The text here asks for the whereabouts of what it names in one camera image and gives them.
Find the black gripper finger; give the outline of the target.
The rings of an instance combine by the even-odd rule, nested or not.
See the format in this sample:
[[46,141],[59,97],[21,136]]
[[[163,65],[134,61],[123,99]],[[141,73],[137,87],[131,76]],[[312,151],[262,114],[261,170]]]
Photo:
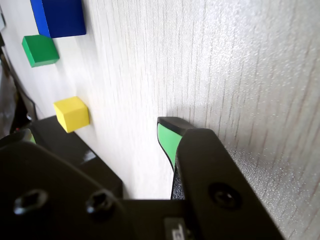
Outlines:
[[197,240],[281,240],[279,229],[215,132],[173,116],[158,142],[179,176]]
[[0,141],[3,240],[128,240],[114,195],[23,133]]

